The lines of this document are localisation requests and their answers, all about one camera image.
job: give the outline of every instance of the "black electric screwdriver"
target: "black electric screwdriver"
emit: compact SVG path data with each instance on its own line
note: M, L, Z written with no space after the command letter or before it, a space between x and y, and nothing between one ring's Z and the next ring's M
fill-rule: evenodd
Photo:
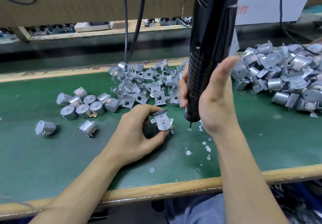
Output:
M237 1L195 0L187 77L188 106L184 111L190 128L193 122L200 120L199 98L206 89L212 72L228 56L235 27Z

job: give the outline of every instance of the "green work surface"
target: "green work surface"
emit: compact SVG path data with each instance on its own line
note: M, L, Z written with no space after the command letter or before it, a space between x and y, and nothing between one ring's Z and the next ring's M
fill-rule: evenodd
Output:
M80 86L97 96L110 93L117 83L108 73L94 73L0 84L0 195L20 201L54 197L108 143L121 115L129 109L120 108L117 113L91 119L98 132L94 138L88 138L78 129L84 120L67 121L60 115L62 107L56 104L60 92L72 95ZM322 163L321 118L274 105L271 96L254 95L250 90L234 92L239 124L260 169ZM164 108L174 119L174 135L169 134L166 142L144 159L124 167L109 189L220 176L215 145L208 142L206 131L199 131L200 123L194 123L189 132L182 108ZM34 129L39 120L54 122L56 133L48 137L36 135ZM149 134L156 133L154 124L148 128ZM210 153L203 141L210 146Z

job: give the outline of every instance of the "white sign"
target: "white sign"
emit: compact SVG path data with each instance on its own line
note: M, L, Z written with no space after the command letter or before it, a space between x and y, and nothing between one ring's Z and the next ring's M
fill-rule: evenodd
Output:
M283 0L283 22L296 21L308 0ZM238 0L236 25L280 21L280 0Z

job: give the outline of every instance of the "workbench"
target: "workbench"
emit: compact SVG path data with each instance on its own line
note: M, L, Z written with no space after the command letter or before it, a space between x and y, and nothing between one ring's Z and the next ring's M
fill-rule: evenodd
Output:
M171 59L169 65L176 66L184 60ZM144 64L150 68L155 62ZM56 98L61 92L72 95L80 86L88 94L111 94L111 87L118 83L108 68L0 75L0 195L29 201L36 209L2 201L0 219L35 215L106 146L122 114L129 109L120 108L117 113L106 112L90 119L95 120L98 132L89 138L78 129L83 119L67 121L60 115L62 107L56 104ZM270 93L233 93L239 124L269 184L322 176L321 116L311 118L307 113L274 105ZM154 99L150 98L149 103L154 104ZM182 108L163 108L174 119L174 134L170 133L150 155L123 167L100 206L221 191L214 142L208 142L206 131L199 131L200 123L193 123L192 131L188 131ZM39 120L56 123L54 135L36 135L34 129ZM149 131L148 136L152 137L155 125L149 127L154 129ZM210 153L203 141L210 146Z

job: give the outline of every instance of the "floor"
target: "floor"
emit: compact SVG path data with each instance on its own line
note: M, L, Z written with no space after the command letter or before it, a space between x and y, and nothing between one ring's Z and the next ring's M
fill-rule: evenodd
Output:
M111 215L105 220L92 222L94 224L167 224L165 212L156 212L151 207L151 201L137 202L110 208Z

